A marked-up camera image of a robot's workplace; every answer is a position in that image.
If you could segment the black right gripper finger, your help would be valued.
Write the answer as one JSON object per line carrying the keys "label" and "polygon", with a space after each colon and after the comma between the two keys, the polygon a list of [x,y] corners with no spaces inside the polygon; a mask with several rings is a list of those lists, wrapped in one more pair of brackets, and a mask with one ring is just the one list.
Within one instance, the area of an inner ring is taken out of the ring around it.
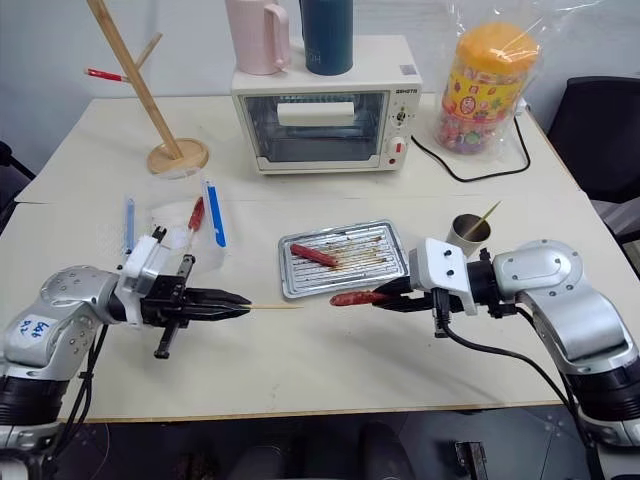
{"label": "black right gripper finger", "polygon": [[386,296],[408,294],[411,292],[411,281],[409,279],[394,279],[377,287],[374,292]]}
{"label": "black right gripper finger", "polygon": [[384,310],[410,313],[421,310],[421,299],[405,296],[387,297],[384,300],[377,301],[375,306]]}

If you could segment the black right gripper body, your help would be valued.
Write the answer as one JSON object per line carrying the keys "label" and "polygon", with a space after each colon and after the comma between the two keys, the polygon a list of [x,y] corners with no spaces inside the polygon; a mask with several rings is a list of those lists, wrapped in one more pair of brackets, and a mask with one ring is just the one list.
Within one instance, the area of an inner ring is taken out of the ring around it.
{"label": "black right gripper body", "polygon": [[397,279],[399,298],[397,309],[402,313],[428,311],[434,308],[434,299],[431,292],[416,291],[412,288],[408,276]]}

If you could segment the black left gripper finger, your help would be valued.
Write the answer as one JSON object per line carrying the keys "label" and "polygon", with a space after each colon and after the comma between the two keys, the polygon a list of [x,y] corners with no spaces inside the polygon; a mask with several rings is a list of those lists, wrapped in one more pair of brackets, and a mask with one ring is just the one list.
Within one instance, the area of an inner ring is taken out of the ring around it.
{"label": "black left gripper finger", "polygon": [[184,297],[188,303],[198,305],[231,304],[250,305],[251,301],[241,295],[220,289],[187,288]]}
{"label": "black left gripper finger", "polygon": [[205,321],[216,322],[226,319],[237,318],[249,312],[247,306],[204,306],[204,307],[186,307],[184,309],[184,317],[188,321]]}

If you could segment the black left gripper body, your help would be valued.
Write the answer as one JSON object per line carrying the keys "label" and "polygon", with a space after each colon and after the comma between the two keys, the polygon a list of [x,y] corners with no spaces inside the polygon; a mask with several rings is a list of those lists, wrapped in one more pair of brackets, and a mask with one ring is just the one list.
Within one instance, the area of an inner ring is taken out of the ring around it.
{"label": "black left gripper body", "polygon": [[187,279],[195,264],[195,256],[185,254],[175,275],[159,275],[141,303],[143,325],[163,330],[156,359],[168,359],[170,347],[180,329],[189,326],[183,312]]}

